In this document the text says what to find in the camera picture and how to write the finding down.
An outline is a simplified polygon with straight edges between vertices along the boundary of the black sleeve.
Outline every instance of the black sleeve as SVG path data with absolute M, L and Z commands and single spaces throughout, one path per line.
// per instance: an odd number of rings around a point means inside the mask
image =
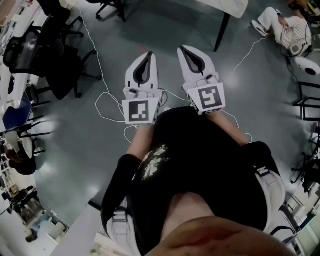
M 253 142 L 240 147 L 243 157 L 258 169 L 266 167 L 280 176 L 270 148 L 263 142 Z
M 102 201 L 101 219 L 104 227 L 106 227 L 108 220 L 112 218 L 115 208 L 126 197 L 130 183 L 138 171 L 141 162 L 140 159 L 130 154 L 126 154 L 120 158 Z

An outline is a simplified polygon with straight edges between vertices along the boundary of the gray floor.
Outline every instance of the gray floor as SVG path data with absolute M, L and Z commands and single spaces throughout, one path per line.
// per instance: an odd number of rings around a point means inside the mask
M 100 5 L 79 2 L 100 53 L 105 81 L 119 100 L 124 99 L 127 68 L 146 51 L 156 54 L 160 87 L 184 98 L 178 46 L 193 46 L 208 54 L 223 81 L 253 42 L 261 38 L 250 25 L 252 19 L 268 6 L 280 9 L 284 15 L 291 14 L 286 1 L 249 1 L 241 19 L 231 17 L 220 48 L 214 53 L 223 13 L 193 0 L 129 0 L 125 23 L 112 7 L 101 13 L 108 18 L 98 21 L 95 13 Z M 79 15 L 77 8 L 73 15 Z M 79 30 L 85 37 L 72 37 L 72 44 L 84 56 L 93 45 L 84 26 Z M 87 72 L 98 75 L 96 57 L 87 63 Z M 295 72 L 301 81 L 317 83 L 316 77 L 312 80 L 297 67 Z M 39 86 L 46 86 L 46 81 L 42 79 Z M 37 158 L 39 170 L 35 177 L 39 197 L 68 224 L 76 220 L 91 198 L 101 203 L 118 159 L 129 146 L 123 135 L 126 125 L 102 119 L 96 110 L 97 98 L 106 91 L 104 83 L 81 79 L 79 89 L 83 93 L 81 99 L 74 98 L 73 93 L 61 101 L 51 92 L 42 94 L 41 99 L 50 99 L 51 103 L 38 109 L 46 116 L 36 129 L 53 131 L 42 138 L 47 152 Z M 225 82 L 224 90 L 226 111 L 237 117 L 240 128 L 250 133 L 254 141 L 268 144 L 286 188 L 292 192 L 295 186 L 289 182 L 291 168 L 309 147 L 314 124 L 301 121 L 300 109 L 290 105 L 297 98 L 297 85 L 272 36 L 255 45 L 251 55 Z M 166 106 L 176 108 L 187 104 L 170 95 Z M 97 105 L 104 116 L 123 119 L 108 95 L 103 95 Z M 132 139 L 134 129 L 127 130 L 127 134 Z

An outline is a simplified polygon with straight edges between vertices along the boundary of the striped shirt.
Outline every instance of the striped shirt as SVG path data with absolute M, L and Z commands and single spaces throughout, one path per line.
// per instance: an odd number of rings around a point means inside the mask
M 282 45 L 289 48 L 292 41 L 299 41 L 305 39 L 308 44 L 311 42 L 311 31 L 305 19 L 293 16 L 291 18 L 284 18 L 289 27 L 284 27 L 282 33 Z

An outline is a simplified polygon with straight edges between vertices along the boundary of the white pants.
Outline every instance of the white pants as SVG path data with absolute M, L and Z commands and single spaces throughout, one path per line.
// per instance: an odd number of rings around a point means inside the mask
M 279 22 L 277 12 L 272 7 L 268 7 L 264 10 L 261 16 L 258 18 L 258 21 L 266 30 L 269 30 L 270 27 L 273 28 L 273 33 L 275 40 L 278 44 L 281 43 L 281 34 L 284 29 L 284 26 Z

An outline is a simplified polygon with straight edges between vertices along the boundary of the table leg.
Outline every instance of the table leg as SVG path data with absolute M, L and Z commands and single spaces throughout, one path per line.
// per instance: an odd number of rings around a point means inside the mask
M 219 35 L 218 35 L 218 38 L 216 39 L 216 42 L 215 42 L 214 52 L 216 52 L 219 48 L 222 37 L 224 36 L 224 33 L 226 31 L 226 27 L 228 25 L 229 19 L 230 19 L 230 14 L 224 13 L 224 17 L 223 17 L 223 21 L 222 21 L 222 24 L 220 27 Z

